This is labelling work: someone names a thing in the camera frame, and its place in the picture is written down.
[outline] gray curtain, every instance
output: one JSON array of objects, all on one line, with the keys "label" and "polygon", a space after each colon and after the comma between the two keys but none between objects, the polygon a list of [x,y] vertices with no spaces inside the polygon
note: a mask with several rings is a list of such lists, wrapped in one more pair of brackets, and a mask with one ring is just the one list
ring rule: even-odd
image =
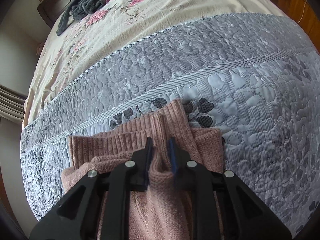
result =
[{"label": "gray curtain", "polygon": [[25,100],[24,96],[0,85],[0,117],[15,123],[22,123]]}]

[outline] gray quilt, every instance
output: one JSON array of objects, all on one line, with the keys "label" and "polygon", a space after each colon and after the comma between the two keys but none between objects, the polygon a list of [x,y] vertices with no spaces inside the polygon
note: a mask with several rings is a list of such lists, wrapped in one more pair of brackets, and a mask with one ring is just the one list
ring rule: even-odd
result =
[{"label": "gray quilt", "polygon": [[320,57],[292,20],[256,13],[155,33],[59,93],[21,137],[23,182],[36,217],[63,195],[68,135],[111,130],[175,98],[190,126],[223,131],[225,168],[295,236],[320,201]]}]

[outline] folded sweater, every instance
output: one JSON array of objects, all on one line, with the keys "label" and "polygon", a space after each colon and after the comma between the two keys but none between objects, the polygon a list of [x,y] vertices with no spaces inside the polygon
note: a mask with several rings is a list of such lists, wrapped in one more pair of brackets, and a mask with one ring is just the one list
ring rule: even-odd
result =
[{"label": "folded sweater", "polygon": [[[192,205],[187,192],[173,187],[173,174],[167,155],[167,141],[175,137],[179,147],[190,153],[191,159],[210,171],[222,172],[223,147],[219,129],[190,128],[183,105],[174,100],[156,112],[119,125],[114,130],[92,137],[71,136],[69,150],[73,167],[61,174],[65,192],[88,171],[112,171],[142,149],[147,137],[153,139],[153,160],[149,169],[146,192],[131,192],[129,238],[191,239]],[[101,224],[98,229],[100,237]]]}]

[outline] bed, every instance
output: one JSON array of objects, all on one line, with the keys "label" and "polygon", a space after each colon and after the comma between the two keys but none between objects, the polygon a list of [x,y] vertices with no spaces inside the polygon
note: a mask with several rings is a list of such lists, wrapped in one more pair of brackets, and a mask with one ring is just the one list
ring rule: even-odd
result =
[{"label": "bed", "polygon": [[319,204],[319,54],[269,0],[106,0],[59,37],[25,102],[21,166],[41,219],[62,197],[68,135],[108,131],[175,98],[219,127],[234,170],[295,236]]}]

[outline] cream floral bed sheet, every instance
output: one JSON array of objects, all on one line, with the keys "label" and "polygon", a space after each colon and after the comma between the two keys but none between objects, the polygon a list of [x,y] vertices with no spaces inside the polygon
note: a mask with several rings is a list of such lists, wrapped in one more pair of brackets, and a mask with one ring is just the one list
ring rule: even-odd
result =
[{"label": "cream floral bed sheet", "polygon": [[145,36],[201,17],[240,12],[285,16],[270,0],[106,0],[59,37],[50,32],[25,101],[23,126],[93,64]]}]

